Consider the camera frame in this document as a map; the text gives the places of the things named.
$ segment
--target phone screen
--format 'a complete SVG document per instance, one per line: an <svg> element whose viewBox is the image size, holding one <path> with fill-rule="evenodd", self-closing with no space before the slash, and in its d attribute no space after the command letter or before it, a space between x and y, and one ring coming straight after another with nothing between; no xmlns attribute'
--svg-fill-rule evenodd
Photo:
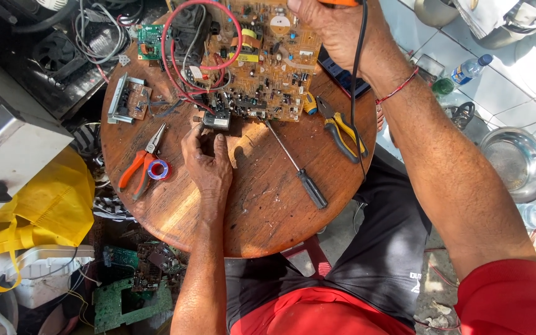
<svg viewBox="0 0 536 335"><path fill-rule="evenodd" d="M346 91L348 96L351 96L351 73L347 70L343 70L338 66L328 55L328 51L324 49L324 46L320 48L320 53L317 56L318 63L324 68L332 79L336 80L338 85ZM371 85L366 83L363 79L357 78L355 85L355 98L360 97L365 92L369 91Z"/></svg>

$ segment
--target black shorts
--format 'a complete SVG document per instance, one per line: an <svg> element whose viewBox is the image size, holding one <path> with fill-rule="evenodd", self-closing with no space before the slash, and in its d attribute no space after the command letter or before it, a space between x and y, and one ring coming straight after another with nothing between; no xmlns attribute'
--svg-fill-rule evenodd
<svg viewBox="0 0 536 335"><path fill-rule="evenodd" d="M423 251L431 222L406 175L373 156L353 199L365 219L323 279L304 277L283 255L225 259L227 327L279 296L305 287L339 289L414 329Z"/></svg>

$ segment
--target logo on shorts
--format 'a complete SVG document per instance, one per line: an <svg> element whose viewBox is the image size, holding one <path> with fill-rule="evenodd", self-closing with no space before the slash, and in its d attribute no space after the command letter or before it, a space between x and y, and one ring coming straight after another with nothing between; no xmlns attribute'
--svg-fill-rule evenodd
<svg viewBox="0 0 536 335"><path fill-rule="evenodd" d="M415 285L413 288L411 288L411 292L413 293L419 293L419 288L421 286L421 283L419 280L421 279L421 274L416 274L415 272L410 273L411 279L416 279L417 285Z"/></svg>

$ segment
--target wooden table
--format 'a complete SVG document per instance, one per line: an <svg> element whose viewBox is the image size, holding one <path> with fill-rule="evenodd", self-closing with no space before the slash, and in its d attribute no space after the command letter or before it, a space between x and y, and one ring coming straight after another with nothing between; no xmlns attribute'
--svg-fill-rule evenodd
<svg viewBox="0 0 536 335"><path fill-rule="evenodd" d="M178 113L165 118L149 114L134 125L107 123L107 111L117 80L127 71L129 76L145 79L153 96L174 96L167 74L147 61L138 61L135 43L127 51L131 62L118 66L110 77L102 109L100 137L105 165L117 190L121 173L131 164L136 151L146 144L163 122L167 129L160 141L159 158L170 162L173 175L165 181L152 181L138 200L132 194L141 170L130 180L125 193L119 193L131 214L149 232L179 249L191 251L198 219L199 192L183 165L180 141L193 126L192 117L202 116L192 104L183 104ZM349 120L350 100L316 66L310 92L325 98ZM357 100L355 123L369 150L363 159L367 171L376 140L376 114L373 94ZM280 252L311 237L336 217L357 191L363 177L359 164L352 164L336 148L324 128L324 119L304 113L298 123L272 122L296 163L304 167L328 201L318 210L310 200L296 170L280 148L276 138L263 123L243 125L242 137L227 137L229 157L234 167L225 214L225 256L260 257ZM351 140L344 135L347 143Z"/></svg>

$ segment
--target red shirt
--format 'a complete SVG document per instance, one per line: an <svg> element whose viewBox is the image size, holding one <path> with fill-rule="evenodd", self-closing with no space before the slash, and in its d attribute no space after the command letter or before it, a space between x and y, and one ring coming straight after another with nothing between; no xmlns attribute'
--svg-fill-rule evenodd
<svg viewBox="0 0 536 335"><path fill-rule="evenodd" d="M473 270L454 306L463 335L536 335L536 262L507 259ZM301 288L253 310L231 335L414 335L396 319L328 287Z"/></svg>

